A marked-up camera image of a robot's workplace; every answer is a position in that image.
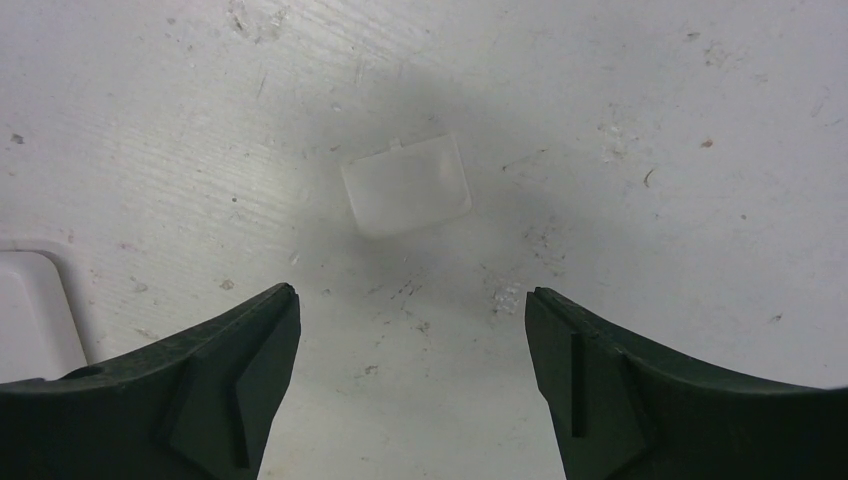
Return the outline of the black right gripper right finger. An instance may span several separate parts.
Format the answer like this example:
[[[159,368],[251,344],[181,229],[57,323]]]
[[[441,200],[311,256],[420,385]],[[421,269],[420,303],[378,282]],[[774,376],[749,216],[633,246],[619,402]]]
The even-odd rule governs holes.
[[[847,391],[754,377],[615,325],[549,288],[525,330],[570,479],[843,479]]]

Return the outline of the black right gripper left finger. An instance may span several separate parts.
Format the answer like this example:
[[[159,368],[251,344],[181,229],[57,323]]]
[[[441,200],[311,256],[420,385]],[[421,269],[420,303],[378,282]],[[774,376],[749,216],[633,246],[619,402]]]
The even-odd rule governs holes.
[[[5,479],[254,479],[289,388],[299,298],[281,283],[57,380],[1,387]]]

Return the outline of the white remote control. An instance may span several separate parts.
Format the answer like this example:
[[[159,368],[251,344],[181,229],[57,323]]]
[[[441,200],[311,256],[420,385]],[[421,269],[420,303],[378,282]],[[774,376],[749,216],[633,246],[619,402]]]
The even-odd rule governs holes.
[[[55,264],[30,251],[1,253],[1,381],[59,379],[87,365]]]

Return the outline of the white battery cover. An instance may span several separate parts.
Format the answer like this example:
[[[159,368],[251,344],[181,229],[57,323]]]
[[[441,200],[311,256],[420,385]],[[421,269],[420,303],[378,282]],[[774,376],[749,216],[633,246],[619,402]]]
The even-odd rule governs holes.
[[[449,221],[472,208],[459,148],[452,134],[390,148],[341,164],[360,234],[383,238]]]

